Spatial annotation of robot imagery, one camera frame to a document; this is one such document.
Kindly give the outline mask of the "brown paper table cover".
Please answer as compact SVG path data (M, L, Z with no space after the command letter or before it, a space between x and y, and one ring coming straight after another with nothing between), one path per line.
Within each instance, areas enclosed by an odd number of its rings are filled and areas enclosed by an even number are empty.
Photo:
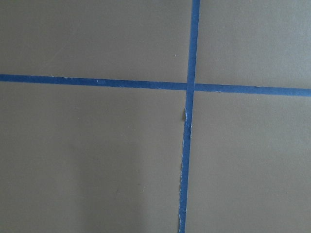
M3 233L308 233L308 0L3 0Z

